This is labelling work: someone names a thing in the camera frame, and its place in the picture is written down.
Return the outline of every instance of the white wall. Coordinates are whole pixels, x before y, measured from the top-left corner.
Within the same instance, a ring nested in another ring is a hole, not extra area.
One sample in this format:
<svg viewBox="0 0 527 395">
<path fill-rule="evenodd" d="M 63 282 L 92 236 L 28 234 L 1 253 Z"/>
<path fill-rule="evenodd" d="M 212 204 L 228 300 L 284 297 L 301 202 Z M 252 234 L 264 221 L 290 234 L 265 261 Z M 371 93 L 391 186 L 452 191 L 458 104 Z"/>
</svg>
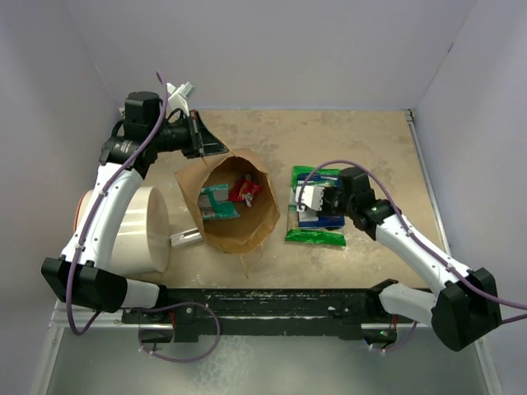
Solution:
<svg viewBox="0 0 527 395">
<path fill-rule="evenodd" d="M 476 0 L 66 0 L 116 98 L 152 71 L 207 108 L 413 108 Z"/>
<path fill-rule="evenodd" d="M 71 236 L 116 118 L 62 2 L 0 2 L 2 393 L 29 392 L 55 300 L 40 265 Z"/>
<path fill-rule="evenodd" d="M 527 303 L 527 2 L 480 0 L 417 107 L 453 254 Z M 516 311 L 503 309 L 509 317 Z M 525 394 L 527 322 L 491 334 L 507 394 Z"/>
</svg>

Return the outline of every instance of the green bag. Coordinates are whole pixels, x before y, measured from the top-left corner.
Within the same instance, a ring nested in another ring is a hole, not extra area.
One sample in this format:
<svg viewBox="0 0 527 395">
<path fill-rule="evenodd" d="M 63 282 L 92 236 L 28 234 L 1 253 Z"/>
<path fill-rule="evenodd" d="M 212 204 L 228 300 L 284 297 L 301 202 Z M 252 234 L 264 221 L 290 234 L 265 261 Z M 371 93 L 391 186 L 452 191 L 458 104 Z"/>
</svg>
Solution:
<svg viewBox="0 0 527 395">
<path fill-rule="evenodd" d="M 298 212 L 296 211 L 295 194 L 296 188 L 302 185 L 298 181 L 299 174 L 310 173 L 314 167 L 294 166 L 291 177 L 291 195 L 289 199 L 289 209 L 287 211 L 287 233 L 286 241 L 296 241 L 300 243 L 329 244 L 346 246 L 343 229 L 301 229 L 298 225 Z M 316 174 L 338 176 L 339 169 L 321 169 Z M 333 186 L 334 182 L 327 180 L 318 185 Z"/>
</svg>

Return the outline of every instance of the beige surface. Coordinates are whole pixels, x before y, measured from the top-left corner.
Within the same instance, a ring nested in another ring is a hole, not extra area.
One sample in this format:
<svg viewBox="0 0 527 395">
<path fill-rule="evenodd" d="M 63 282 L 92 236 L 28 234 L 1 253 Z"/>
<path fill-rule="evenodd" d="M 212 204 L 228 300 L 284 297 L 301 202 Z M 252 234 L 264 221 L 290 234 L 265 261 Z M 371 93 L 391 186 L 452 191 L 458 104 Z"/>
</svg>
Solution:
<svg viewBox="0 0 527 395">
<path fill-rule="evenodd" d="M 245 278 L 240 259 L 205 244 L 173 249 L 165 273 L 136 278 L 169 287 L 313 287 L 362 288 L 386 278 L 408 286 L 422 280 L 394 253 L 347 224 L 347 247 L 287 244 L 287 204 L 293 165 L 319 165 L 333 159 L 354 160 L 371 169 L 393 194 L 410 221 L 441 245 L 427 189 L 402 111 L 214 110 L 203 111 L 209 130 L 231 147 L 247 146 L 268 165 L 281 217 L 264 245 L 263 257 Z M 161 154 L 145 185 L 165 196 L 170 231 L 194 227 L 175 172 L 189 162 L 180 154 Z M 382 196 L 378 188 L 377 196 Z M 254 253 L 245 261 L 250 264 Z"/>
</svg>

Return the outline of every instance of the green package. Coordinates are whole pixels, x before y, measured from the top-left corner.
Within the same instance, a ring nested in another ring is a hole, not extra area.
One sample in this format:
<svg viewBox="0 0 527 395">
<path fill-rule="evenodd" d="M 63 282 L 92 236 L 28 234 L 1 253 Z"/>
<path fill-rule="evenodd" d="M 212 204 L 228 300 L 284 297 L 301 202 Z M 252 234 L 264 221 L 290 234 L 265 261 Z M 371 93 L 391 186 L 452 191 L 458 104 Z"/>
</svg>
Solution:
<svg viewBox="0 0 527 395">
<path fill-rule="evenodd" d="M 286 241 L 296 241 L 300 243 L 329 244 L 341 247 L 346 246 L 343 230 L 326 229 L 301 229 L 298 226 L 298 212 L 296 211 L 295 194 L 301 182 L 298 181 L 299 174 L 310 173 L 314 167 L 294 166 L 291 177 L 291 195 L 289 208 L 287 211 L 287 233 Z M 338 176 L 339 169 L 321 169 L 316 174 Z M 324 186 L 333 186 L 334 182 L 324 181 Z"/>
<path fill-rule="evenodd" d="M 198 207 L 204 221 L 228 220 L 240 214 L 233 202 L 228 202 L 229 185 L 220 184 L 204 187 L 198 197 Z"/>
</svg>

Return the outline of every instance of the brown paper bag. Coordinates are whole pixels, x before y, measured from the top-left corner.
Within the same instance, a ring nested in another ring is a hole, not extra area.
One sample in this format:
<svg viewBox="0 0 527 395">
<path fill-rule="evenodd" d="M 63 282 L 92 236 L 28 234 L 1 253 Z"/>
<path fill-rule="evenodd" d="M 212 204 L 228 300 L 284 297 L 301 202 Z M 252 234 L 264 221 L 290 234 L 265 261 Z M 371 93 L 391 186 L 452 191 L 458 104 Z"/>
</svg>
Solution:
<svg viewBox="0 0 527 395">
<path fill-rule="evenodd" d="M 240 217 L 230 220 L 203 221 L 198 207 L 202 187 L 228 184 L 251 173 L 253 181 L 263 187 L 253 206 L 235 202 Z M 280 211 L 265 164 L 250 149 L 231 150 L 228 154 L 208 156 L 175 174 L 184 201 L 202 237 L 225 253 L 250 253 L 273 231 Z"/>
</svg>

